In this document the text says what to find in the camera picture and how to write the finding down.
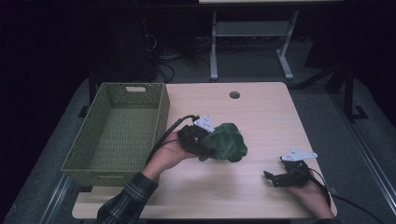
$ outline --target plaid sleeve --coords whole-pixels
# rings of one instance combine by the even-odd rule
[[[158,184],[137,173],[122,192],[102,205],[95,223],[137,223]]]

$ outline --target round hole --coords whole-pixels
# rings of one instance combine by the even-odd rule
[[[237,91],[232,91],[230,92],[230,97],[233,99],[238,99],[239,97],[241,97],[241,94]]]

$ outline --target green basket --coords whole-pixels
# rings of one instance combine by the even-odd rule
[[[103,83],[62,166],[82,186],[125,186],[166,131],[164,84]]]

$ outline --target green cloth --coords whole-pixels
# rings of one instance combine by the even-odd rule
[[[209,155],[201,156],[200,161],[211,158],[237,162],[248,154],[244,138],[233,123],[222,123],[213,133],[201,139],[199,144],[210,149]]]

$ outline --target hand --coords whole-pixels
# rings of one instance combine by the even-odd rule
[[[143,175],[154,180],[164,170],[175,167],[185,159],[197,157],[196,155],[186,152],[181,147],[178,140],[172,141],[175,139],[177,139],[177,133],[170,133],[169,136],[164,140],[165,144],[161,146],[157,152],[155,152],[147,166],[143,169]]]
[[[312,181],[308,181],[303,187],[287,187],[288,192],[293,194],[300,203],[317,219],[334,218],[334,214],[327,205],[323,191]]]

